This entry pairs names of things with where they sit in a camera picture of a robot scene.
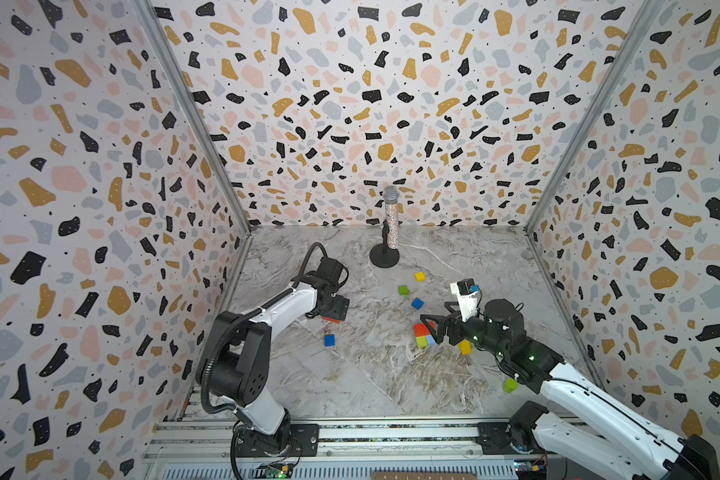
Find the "red rectangular wood block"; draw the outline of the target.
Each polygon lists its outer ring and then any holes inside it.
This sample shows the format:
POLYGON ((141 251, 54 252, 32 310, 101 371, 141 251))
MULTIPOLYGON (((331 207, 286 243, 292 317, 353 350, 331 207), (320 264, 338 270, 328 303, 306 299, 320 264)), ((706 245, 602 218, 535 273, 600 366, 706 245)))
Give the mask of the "red rectangular wood block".
POLYGON ((418 323, 414 326, 414 333, 416 337, 425 337, 431 335, 429 328, 422 323, 418 323))

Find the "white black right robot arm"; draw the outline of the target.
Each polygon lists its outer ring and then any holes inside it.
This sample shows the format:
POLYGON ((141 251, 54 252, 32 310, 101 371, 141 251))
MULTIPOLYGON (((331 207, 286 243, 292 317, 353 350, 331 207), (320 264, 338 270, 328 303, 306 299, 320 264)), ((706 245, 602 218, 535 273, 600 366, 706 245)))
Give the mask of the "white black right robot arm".
POLYGON ((528 401, 510 418, 507 437, 521 453, 558 454, 603 479, 718 479, 714 447, 697 434, 682 437, 637 414, 591 382, 556 351, 530 337, 519 307, 505 299, 447 315, 423 314, 436 343, 463 341, 490 353, 510 379, 574 414, 580 429, 528 401))

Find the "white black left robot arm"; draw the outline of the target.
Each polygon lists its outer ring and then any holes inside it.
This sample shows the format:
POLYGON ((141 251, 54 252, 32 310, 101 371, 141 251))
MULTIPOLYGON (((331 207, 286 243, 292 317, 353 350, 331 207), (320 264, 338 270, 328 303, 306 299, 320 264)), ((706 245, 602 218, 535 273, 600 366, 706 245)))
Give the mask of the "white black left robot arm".
POLYGON ((202 409, 231 412, 263 435, 283 430, 287 411, 267 387, 272 341, 301 317, 344 320, 349 299, 339 290, 348 277, 342 263, 325 256, 263 305, 243 314, 220 313, 196 369, 202 409))

